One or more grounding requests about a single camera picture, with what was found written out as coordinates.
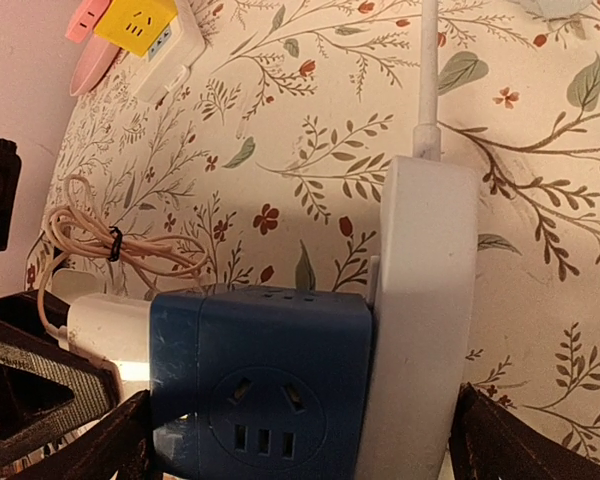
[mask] pink object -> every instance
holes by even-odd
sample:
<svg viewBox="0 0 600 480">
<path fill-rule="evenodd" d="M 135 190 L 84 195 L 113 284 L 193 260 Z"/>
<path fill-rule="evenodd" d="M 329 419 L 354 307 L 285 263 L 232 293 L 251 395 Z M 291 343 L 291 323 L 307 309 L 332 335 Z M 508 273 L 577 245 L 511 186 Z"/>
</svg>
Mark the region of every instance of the pink object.
<svg viewBox="0 0 600 480">
<path fill-rule="evenodd" d="M 71 96 L 83 95 L 95 87 L 107 73 L 119 51 L 120 47 L 104 38 L 92 35 L 73 73 Z"/>
<path fill-rule="evenodd" d="M 83 0 L 69 20 L 69 28 L 65 36 L 72 42 L 82 43 L 96 27 L 110 4 L 111 0 Z"/>
</svg>

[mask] yellow plug adapter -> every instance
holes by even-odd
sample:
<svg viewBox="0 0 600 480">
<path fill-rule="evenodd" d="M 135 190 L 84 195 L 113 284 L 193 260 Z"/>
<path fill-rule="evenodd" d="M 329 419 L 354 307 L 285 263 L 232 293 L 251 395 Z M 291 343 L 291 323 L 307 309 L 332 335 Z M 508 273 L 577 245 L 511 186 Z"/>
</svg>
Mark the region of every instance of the yellow plug adapter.
<svg viewBox="0 0 600 480">
<path fill-rule="evenodd" d="M 94 32 L 142 57 L 176 15 L 173 0 L 114 0 Z"/>
</svg>

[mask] socket hole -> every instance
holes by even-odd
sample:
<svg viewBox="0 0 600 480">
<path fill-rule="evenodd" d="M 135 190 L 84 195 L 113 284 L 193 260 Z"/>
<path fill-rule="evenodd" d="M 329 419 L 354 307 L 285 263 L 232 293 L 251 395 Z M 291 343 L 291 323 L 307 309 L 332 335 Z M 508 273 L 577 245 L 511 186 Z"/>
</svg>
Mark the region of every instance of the socket hole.
<svg viewBox="0 0 600 480">
<path fill-rule="evenodd" d="M 293 460 L 293 448 L 295 447 L 296 436 L 293 433 L 282 434 L 282 458 Z"/>
<path fill-rule="evenodd" d="M 244 425 L 236 425 L 235 447 L 241 452 L 247 451 L 247 427 Z"/>
<path fill-rule="evenodd" d="M 269 439 L 271 438 L 270 430 L 258 431 L 258 453 L 260 455 L 269 455 Z"/>
<path fill-rule="evenodd" d="M 298 393 L 296 387 L 294 387 L 290 383 L 287 383 L 282 388 L 284 389 L 284 393 L 287 396 L 287 399 L 289 400 L 289 403 L 291 404 L 295 412 L 304 412 L 304 402 L 302 401 L 302 397 L 300 396 L 300 393 Z"/>
<path fill-rule="evenodd" d="M 236 386 L 236 389 L 233 391 L 233 394 L 229 397 L 229 401 L 234 405 L 240 403 L 251 388 L 251 383 L 251 380 L 249 380 L 248 378 L 243 378 L 242 380 L 240 380 L 240 383 L 238 383 L 238 385 Z"/>
</svg>

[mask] black cable tie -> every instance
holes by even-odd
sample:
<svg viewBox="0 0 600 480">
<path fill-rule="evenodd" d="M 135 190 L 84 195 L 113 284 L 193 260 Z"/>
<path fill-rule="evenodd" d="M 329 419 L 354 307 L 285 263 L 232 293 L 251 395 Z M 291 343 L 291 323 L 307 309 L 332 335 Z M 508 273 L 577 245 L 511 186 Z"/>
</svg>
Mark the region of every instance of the black cable tie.
<svg viewBox="0 0 600 480">
<path fill-rule="evenodd" d="M 120 260 L 120 250 L 122 249 L 122 237 L 123 234 L 118 227 L 109 227 L 111 235 L 115 235 L 113 245 L 111 245 L 111 255 L 109 256 L 110 262 L 117 262 Z"/>
</svg>

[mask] blue cube socket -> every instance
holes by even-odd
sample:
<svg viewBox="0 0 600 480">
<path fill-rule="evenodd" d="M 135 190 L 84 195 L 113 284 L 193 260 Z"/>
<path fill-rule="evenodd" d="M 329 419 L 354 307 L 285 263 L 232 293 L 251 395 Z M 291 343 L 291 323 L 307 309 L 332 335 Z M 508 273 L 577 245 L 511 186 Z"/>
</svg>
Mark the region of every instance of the blue cube socket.
<svg viewBox="0 0 600 480">
<path fill-rule="evenodd" d="M 353 478 L 372 328 L 359 295 L 159 295 L 150 356 L 160 468 L 193 480 Z"/>
</svg>

